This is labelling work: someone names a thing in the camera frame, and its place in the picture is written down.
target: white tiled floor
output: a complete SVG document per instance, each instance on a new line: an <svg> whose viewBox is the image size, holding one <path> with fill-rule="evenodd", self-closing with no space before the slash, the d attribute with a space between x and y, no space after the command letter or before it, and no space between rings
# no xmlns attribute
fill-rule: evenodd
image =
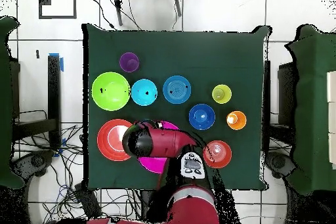
<svg viewBox="0 0 336 224"><path fill-rule="evenodd" d="M110 0L97 0L104 16L119 30L136 30L137 27L122 14L123 26L117 21L117 14ZM47 111L47 56L59 53L64 58L61 72L62 128L82 122L82 71L83 34L82 23L91 23L110 30L99 6L92 0L76 0L77 19L38 19L38 0L0 0L0 16L18 19L18 40L16 30L9 36L8 46L13 57L21 63L20 109L21 111L44 109ZM175 23L174 0L123 0L122 10L131 16L143 30L172 30ZM301 24L315 24L320 30L330 32L336 28L335 0L184 0L184 31L250 32L259 25L272 27L268 45L268 59L271 61L271 111L278 113L278 66L291 62L292 58L284 45L295 38ZM72 0L52 0L51 6L43 6L44 15L71 15ZM182 18L177 18L174 30L182 29ZM43 114L30 114L42 118ZM278 121L271 115L271 122ZM71 144L81 146L79 133ZM75 162L81 164L82 156ZM58 172L58 181L63 185L64 165L60 158L53 158L52 165ZM73 164L74 183L83 177L83 166ZM242 224L282 224L286 213L284 182L273 178L264 169L264 179L269 185L266 191L233 190L237 211ZM29 207L33 224L42 224L48 208L54 206L59 194L55 172L49 168L41 178L34 177L29 194ZM124 190L109 190L112 199L124 195ZM125 214L126 197L111 202L106 190L97 192L103 212ZM127 213L131 207L127 204Z"/></svg>

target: dark blue bowl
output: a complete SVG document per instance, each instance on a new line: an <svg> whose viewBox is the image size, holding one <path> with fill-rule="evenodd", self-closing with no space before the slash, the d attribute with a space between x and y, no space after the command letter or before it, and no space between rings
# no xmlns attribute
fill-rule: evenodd
<svg viewBox="0 0 336 224"><path fill-rule="evenodd" d="M197 104L189 111L189 122L198 130L209 129L215 122L215 112L207 104Z"/></svg>

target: lime green bowl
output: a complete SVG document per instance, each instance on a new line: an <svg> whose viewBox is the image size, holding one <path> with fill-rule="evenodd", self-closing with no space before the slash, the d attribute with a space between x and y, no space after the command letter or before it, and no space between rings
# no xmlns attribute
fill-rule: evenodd
<svg viewBox="0 0 336 224"><path fill-rule="evenodd" d="M123 108L131 96L129 82L121 74L105 72L100 74L92 84L94 102L107 111Z"/></svg>

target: purple cup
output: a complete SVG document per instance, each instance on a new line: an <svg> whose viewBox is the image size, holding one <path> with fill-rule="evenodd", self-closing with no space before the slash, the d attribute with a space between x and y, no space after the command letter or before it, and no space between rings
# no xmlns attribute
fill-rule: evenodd
<svg viewBox="0 0 336 224"><path fill-rule="evenodd" d="M120 57L120 67L125 72L134 72L139 67L139 59L134 53L125 53Z"/></svg>

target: yellow cup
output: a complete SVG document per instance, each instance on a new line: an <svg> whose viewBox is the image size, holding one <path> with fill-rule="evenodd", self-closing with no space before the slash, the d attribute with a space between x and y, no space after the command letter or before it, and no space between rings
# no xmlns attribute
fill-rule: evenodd
<svg viewBox="0 0 336 224"><path fill-rule="evenodd" d="M213 88L212 96L215 102L223 104L231 99L232 92L229 86L220 84Z"/></svg>

